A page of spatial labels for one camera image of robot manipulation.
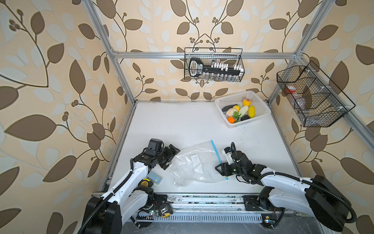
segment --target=orange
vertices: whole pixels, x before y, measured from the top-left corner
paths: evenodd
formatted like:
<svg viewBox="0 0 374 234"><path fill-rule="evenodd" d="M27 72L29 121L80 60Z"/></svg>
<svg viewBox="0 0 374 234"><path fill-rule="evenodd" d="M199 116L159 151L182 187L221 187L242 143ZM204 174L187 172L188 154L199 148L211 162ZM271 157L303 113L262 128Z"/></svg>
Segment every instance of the orange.
<svg viewBox="0 0 374 234"><path fill-rule="evenodd" d="M228 121L230 124L235 123L235 119L234 119L233 117L228 117L228 118L227 118L227 121Z"/></svg>

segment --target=black wire basket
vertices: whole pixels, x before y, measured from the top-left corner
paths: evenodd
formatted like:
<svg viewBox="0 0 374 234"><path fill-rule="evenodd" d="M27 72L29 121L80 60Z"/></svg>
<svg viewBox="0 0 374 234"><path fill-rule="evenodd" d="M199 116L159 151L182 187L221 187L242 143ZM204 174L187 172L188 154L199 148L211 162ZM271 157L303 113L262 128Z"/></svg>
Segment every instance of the black wire basket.
<svg viewBox="0 0 374 234"><path fill-rule="evenodd" d="M184 48L184 77L240 82L245 73L242 51L238 48Z"/></svg>
<svg viewBox="0 0 374 234"><path fill-rule="evenodd" d="M318 71L328 84L318 78ZM329 127L356 106L313 61L278 72L277 83L304 127Z"/></svg>

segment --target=leaf-patterned wallpaper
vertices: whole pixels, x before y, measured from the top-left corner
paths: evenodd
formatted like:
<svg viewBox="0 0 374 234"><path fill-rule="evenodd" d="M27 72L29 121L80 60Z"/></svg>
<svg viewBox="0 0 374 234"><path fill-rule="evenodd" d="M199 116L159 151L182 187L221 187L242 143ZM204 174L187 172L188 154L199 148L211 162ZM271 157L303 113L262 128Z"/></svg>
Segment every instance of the leaf-patterned wallpaper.
<svg viewBox="0 0 374 234"><path fill-rule="evenodd" d="M117 51L293 52L322 0L93 0Z"/></svg>
<svg viewBox="0 0 374 234"><path fill-rule="evenodd" d="M0 22L0 233L71 234L127 94L80 1L0 0Z"/></svg>
<svg viewBox="0 0 374 234"><path fill-rule="evenodd" d="M123 59L120 63L135 99L151 101L215 100L246 90L266 100L276 85L276 72L286 66L281 59L243 60L245 75L241 82L216 82L184 77L180 60Z"/></svg>
<svg viewBox="0 0 374 234"><path fill-rule="evenodd" d="M304 56L353 100L357 106L352 111L374 131L374 3L335 3Z"/></svg>
<svg viewBox="0 0 374 234"><path fill-rule="evenodd" d="M374 131L373 22L373 1L336 0L304 56L330 75L356 103L352 111ZM358 219L342 233L374 233L374 153L343 118L328 128L303 128L282 94L273 112L304 175L325 176L352 203Z"/></svg>

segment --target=red object in basket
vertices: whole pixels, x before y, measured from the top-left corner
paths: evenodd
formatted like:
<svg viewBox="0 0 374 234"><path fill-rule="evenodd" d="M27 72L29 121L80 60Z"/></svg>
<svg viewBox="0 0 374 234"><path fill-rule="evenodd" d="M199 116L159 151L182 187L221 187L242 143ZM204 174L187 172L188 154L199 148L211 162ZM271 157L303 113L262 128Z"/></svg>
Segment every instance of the red object in basket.
<svg viewBox="0 0 374 234"><path fill-rule="evenodd" d="M287 86L286 93L292 94L294 92L296 92L296 87L295 86L292 86L292 85Z"/></svg>

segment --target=robotic arm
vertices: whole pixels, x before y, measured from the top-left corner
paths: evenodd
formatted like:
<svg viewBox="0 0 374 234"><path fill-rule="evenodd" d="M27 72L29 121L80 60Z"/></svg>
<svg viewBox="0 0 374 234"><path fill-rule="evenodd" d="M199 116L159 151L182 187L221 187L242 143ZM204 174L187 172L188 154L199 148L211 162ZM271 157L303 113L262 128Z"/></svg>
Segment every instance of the robotic arm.
<svg viewBox="0 0 374 234"><path fill-rule="evenodd" d="M275 172L261 164L252 164L244 153L236 150L234 143L224 151L228 162L215 167L221 175L241 176L246 183L265 186L255 200L244 198L246 206L263 210L276 207L293 209L316 217L320 223L338 232L343 230L346 222L356 221L356 213L349 200L323 176L300 178Z"/></svg>
<svg viewBox="0 0 374 234"><path fill-rule="evenodd" d="M153 189L140 182L156 165L166 170L173 157L180 152L173 145L164 147L158 139L151 139L142 153L130 160L131 168L102 197L92 197L87 203L79 234L119 234L122 225L142 207L158 210L159 215L168 217L173 212L164 201L157 204L158 195Z"/></svg>

